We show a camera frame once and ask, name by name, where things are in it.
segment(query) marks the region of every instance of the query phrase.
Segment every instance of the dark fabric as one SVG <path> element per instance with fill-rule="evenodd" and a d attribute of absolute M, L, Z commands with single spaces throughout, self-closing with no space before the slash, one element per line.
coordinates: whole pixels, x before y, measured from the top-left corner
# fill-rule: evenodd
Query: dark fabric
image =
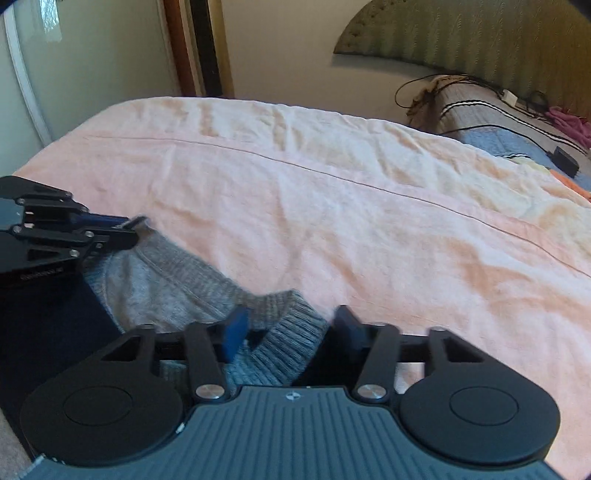
<path fill-rule="evenodd" d="M 10 7 L 16 0 L 0 0 L 0 14 Z"/>
<path fill-rule="evenodd" d="M 81 275 L 0 291 L 0 408 L 31 457 L 19 421 L 25 399 L 120 335 Z"/>

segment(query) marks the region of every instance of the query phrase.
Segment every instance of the wooden door frame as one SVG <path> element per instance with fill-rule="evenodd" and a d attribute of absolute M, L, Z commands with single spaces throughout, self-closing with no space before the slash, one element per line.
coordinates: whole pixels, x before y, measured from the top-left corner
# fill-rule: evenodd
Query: wooden door frame
<path fill-rule="evenodd" d="M 234 97 L 222 0 L 162 0 L 183 96 Z"/>

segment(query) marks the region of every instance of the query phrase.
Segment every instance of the logo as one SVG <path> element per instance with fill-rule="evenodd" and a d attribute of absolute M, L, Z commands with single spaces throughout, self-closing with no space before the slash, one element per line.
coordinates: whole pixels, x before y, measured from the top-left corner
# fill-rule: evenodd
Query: logo
<path fill-rule="evenodd" d="M 286 399 L 289 401 L 298 401 L 301 398 L 301 395 L 298 392 L 289 392 L 286 396 Z"/>
<path fill-rule="evenodd" d="M 34 280 L 35 278 L 49 277 L 50 275 L 57 275 L 64 272 L 64 267 L 51 268 L 50 270 L 42 270 L 40 272 L 23 273 L 21 280 Z"/>

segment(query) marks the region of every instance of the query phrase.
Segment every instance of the metal screw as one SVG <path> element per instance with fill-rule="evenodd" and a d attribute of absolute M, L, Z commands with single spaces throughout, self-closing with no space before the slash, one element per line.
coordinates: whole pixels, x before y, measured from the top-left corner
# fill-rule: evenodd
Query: metal screw
<path fill-rule="evenodd" d="M 205 400 L 217 400 L 218 398 L 222 398 L 226 391 L 221 385 L 205 384 L 198 387 L 195 393 L 198 397 Z"/>
<path fill-rule="evenodd" d="M 384 387 L 374 384 L 362 385 L 357 389 L 357 394 L 368 400 L 379 400 L 380 398 L 384 398 L 386 393 L 387 391 Z"/>

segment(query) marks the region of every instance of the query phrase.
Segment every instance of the orange cloth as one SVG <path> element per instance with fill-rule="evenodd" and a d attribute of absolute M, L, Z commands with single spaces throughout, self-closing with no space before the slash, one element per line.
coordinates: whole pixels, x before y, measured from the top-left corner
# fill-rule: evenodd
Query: orange cloth
<path fill-rule="evenodd" d="M 589 193 L 587 190 L 583 190 L 575 182 L 573 182 L 570 178 L 565 177 L 561 173 L 558 173 L 556 170 L 550 170 L 550 173 L 554 176 L 554 178 L 556 178 L 556 180 L 560 180 L 568 188 L 577 192 L 579 195 L 581 195 L 581 197 L 583 197 L 591 202 L 591 193 Z"/>

